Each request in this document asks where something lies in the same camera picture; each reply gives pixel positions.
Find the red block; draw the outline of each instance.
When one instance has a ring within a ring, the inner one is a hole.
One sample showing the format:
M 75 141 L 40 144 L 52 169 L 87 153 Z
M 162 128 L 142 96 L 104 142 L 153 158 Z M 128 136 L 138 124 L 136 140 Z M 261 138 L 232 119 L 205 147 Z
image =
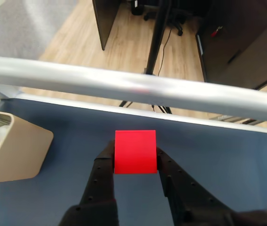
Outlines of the red block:
M 115 174 L 157 173 L 155 130 L 117 130 Z

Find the metal leg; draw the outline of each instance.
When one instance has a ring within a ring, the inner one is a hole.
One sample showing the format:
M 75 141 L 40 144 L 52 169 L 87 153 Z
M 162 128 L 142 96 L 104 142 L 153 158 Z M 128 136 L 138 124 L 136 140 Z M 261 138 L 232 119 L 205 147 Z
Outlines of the metal leg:
M 171 8 L 171 0 L 160 0 L 157 12 L 156 24 L 154 27 L 150 52 L 147 61 L 146 74 L 153 74 L 154 66 L 157 61 L 157 55 L 160 50 L 167 19 Z
M 127 101 L 122 101 L 121 103 L 120 103 L 120 105 L 119 105 L 119 107 L 124 107 L 124 105 L 126 105 L 126 103 L 127 103 Z

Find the desk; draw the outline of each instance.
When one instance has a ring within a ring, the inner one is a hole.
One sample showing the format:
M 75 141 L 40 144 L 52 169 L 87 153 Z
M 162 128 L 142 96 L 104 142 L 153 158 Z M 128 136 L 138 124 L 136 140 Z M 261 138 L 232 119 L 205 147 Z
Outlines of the desk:
M 267 133 L 90 108 L 2 101 L 0 110 L 52 131 L 54 140 L 35 178 L 0 183 L 0 226 L 57 226 L 80 201 L 94 158 L 120 129 L 155 129 L 157 145 L 226 205 L 267 209 Z M 121 226 L 173 225 L 158 174 L 114 181 Z

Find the office chair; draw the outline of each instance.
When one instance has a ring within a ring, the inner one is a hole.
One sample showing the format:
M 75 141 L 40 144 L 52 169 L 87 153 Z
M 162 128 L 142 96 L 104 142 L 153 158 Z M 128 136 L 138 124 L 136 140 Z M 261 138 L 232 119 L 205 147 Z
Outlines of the office chair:
M 157 12 L 148 12 L 144 16 L 144 20 L 147 21 L 149 19 L 155 19 L 156 16 L 157 16 Z M 183 32 L 182 32 L 181 24 L 184 24 L 186 19 L 187 19 L 187 16 L 185 16 L 185 15 L 181 15 L 181 14 L 177 14 L 177 13 L 171 12 L 169 14 L 167 24 L 169 26 L 173 25 L 174 27 L 176 27 L 176 29 L 178 30 L 177 34 L 179 36 L 182 36 Z
M 177 34 L 182 36 L 181 24 L 184 24 L 186 19 L 191 16 L 205 17 L 211 4 L 212 0 L 173 0 L 167 24 L 174 26 L 178 30 Z M 148 12 L 144 16 L 144 20 L 155 19 L 156 15 L 156 11 Z

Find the beige container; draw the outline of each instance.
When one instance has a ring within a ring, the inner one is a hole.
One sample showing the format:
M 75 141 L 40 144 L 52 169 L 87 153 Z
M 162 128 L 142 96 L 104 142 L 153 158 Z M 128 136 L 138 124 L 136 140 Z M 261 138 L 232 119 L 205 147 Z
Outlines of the beige container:
M 0 112 L 0 127 L 8 126 L 0 139 L 0 182 L 36 176 L 45 159 L 53 133 L 12 114 Z

